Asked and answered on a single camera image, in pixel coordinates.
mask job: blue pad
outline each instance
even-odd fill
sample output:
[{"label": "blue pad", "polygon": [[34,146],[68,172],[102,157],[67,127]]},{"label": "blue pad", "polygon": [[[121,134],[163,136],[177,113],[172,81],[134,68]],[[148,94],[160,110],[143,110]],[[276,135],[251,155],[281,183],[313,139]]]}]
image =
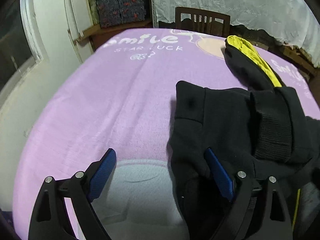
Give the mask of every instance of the blue pad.
[{"label": "blue pad", "polygon": [[216,182],[221,195],[231,202],[234,197],[232,179],[230,179],[229,175],[210,148],[205,151],[204,158],[207,161],[213,179]]},{"label": "blue pad", "polygon": [[89,193],[87,198],[90,202],[98,198],[116,165],[116,152],[111,150],[101,163],[97,172],[93,175],[89,183]]}]

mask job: wall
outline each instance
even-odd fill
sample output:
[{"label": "wall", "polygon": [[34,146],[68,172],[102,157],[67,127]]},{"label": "wall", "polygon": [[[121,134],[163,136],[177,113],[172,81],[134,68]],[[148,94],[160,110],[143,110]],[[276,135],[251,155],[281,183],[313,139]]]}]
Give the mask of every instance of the wall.
[{"label": "wall", "polygon": [[60,85],[81,64],[64,0],[33,0],[43,60],[29,69],[0,109],[0,206],[12,210],[15,172],[28,134]]}]

